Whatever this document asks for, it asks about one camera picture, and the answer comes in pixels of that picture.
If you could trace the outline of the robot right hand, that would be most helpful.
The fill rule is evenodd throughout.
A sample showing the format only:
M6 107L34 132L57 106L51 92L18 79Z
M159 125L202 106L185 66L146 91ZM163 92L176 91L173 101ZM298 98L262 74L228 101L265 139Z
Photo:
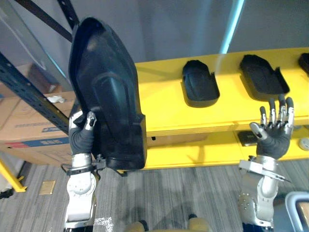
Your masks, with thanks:
M283 94L278 96L279 110L276 110L275 100L269 99L269 116L265 107L260 107L260 123L251 122L251 131L257 138L256 154L273 159L283 157L290 146L294 130L295 109L291 97Z

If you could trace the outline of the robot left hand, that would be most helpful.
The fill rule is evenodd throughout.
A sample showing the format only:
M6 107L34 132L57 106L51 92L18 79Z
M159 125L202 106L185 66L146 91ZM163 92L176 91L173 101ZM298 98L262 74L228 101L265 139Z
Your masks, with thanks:
M83 119L82 111L73 114L69 118L69 144L73 155L91 154L94 143L94 127L97 121L96 115L89 111L85 123L79 127L75 121Z

